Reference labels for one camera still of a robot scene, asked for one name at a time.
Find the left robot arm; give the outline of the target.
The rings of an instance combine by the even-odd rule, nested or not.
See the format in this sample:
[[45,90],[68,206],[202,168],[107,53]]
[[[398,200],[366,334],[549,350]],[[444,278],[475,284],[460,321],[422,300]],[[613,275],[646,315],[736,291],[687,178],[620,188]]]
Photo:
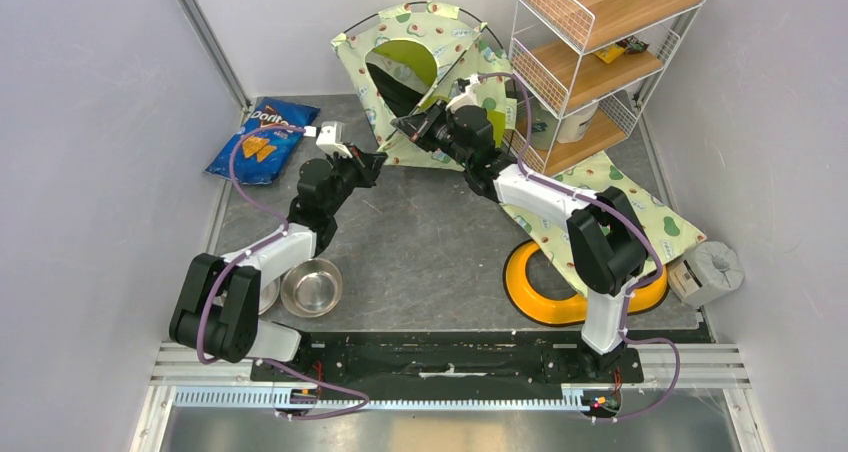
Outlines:
[[170,320],[170,339],[194,349],[205,363],[269,358],[288,379],[307,377],[313,353],[300,345],[299,331],[261,319],[260,293],[328,247],[337,230],[336,212],[355,189],[375,185],[387,158],[347,144],[341,152],[305,162],[286,224],[237,252],[192,259]]

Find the green avocado pet tent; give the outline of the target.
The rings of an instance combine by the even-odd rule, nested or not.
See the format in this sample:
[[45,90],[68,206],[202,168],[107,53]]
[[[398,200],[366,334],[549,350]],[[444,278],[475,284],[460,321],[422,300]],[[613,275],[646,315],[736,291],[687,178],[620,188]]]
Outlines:
[[[391,120],[417,113],[413,109],[435,79],[435,61],[424,45],[425,28],[454,24],[474,27],[482,22],[452,4],[414,1],[368,16],[332,39],[333,52],[351,79],[388,164],[457,169],[447,155],[416,147],[392,127]],[[508,95],[514,83],[508,76],[512,66],[507,54],[498,40],[486,41],[484,32],[481,47],[485,68],[476,95],[494,127],[494,141],[500,144],[505,133],[515,127],[518,103]],[[456,94],[455,81],[451,97],[436,98],[432,104],[449,101]]]

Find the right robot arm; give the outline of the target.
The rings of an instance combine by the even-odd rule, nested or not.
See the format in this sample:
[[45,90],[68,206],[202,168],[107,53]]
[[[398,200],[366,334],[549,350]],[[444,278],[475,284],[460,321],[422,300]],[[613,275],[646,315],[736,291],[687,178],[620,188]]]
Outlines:
[[439,101],[391,125],[418,148],[458,163],[476,194],[565,227],[575,270],[588,288],[577,367],[591,381],[612,374],[625,348],[629,297],[652,253],[626,194],[616,187],[569,188],[530,171],[496,146],[493,126],[478,106],[451,111]]

